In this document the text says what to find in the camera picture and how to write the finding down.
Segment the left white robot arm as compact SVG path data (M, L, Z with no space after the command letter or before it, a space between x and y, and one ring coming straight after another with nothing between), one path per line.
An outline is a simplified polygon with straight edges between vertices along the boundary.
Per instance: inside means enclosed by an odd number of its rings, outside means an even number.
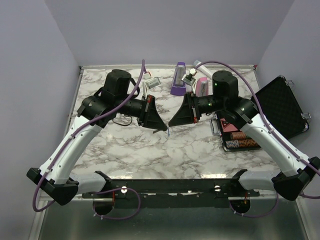
M88 144L117 114L135 117L138 125L147 129L167 130L157 112L155 97L137 99L139 91L139 83L129 72L121 69L109 72L104 86L82 101L69 132L54 153L39 168L28 170L26 175L37 185L36 189L43 190L61 206L79 194L95 192L101 198L107 197L111 185L105 174L71 172Z

